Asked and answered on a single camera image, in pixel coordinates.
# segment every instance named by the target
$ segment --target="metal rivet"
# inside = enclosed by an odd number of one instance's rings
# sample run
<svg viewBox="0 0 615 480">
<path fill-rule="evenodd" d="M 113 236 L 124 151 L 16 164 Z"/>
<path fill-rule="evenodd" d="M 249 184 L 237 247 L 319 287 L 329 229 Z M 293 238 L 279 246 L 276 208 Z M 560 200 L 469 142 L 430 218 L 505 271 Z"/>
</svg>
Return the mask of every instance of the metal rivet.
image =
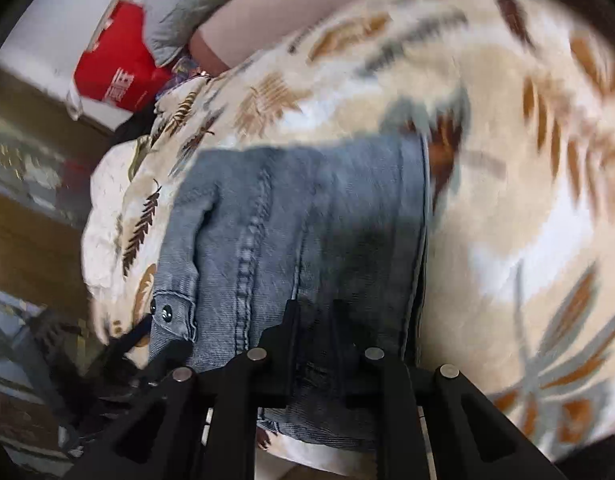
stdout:
<svg viewBox="0 0 615 480">
<path fill-rule="evenodd" d="M 248 359 L 250 361 L 261 361 L 262 359 L 265 359 L 267 357 L 267 351 L 265 351 L 265 348 L 260 348 L 260 347 L 256 347 L 256 348 L 252 348 L 250 350 L 248 350 Z"/>
<path fill-rule="evenodd" d="M 185 383 L 192 376 L 192 370 L 190 368 L 182 366 L 172 372 L 172 379 L 177 383 Z"/>
<path fill-rule="evenodd" d="M 441 375 L 446 379 L 455 379 L 459 377 L 459 369 L 455 365 L 443 365 Z"/>
<path fill-rule="evenodd" d="M 161 316 L 163 316 L 163 321 L 169 323 L 172 320 L 172 307 L 169 305 L 163 307 L 163 310 L 161 311 Z"/>
<path fill-rule="evenodd" d="M 365 349 L 365 356 L 370 361 L 381 361 L 385 357 L 385 352 L 376 346 L 371 346 Z"/>
</svg>

